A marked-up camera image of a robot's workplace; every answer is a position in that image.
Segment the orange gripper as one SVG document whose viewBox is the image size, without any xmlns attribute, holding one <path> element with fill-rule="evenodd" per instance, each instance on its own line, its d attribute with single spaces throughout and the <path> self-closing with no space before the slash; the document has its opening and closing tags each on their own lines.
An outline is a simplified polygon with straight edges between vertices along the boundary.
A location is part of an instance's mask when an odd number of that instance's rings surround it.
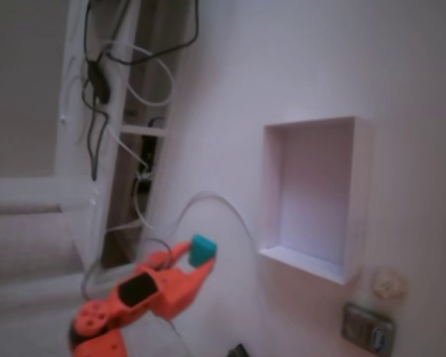
<svg viewBox="0 0 446 357">
<path fill-rule="evenodd" d="M 214 266 L 210 259 L 188 274 L 172 267 L 190 246 L 190 242 L 180 242 L 152 253 L 131 277 L 118 283 L 109 294 L 109 326 L 124 327 L 147 312 L 170 320 L 183 311 Z"/>
</svg>

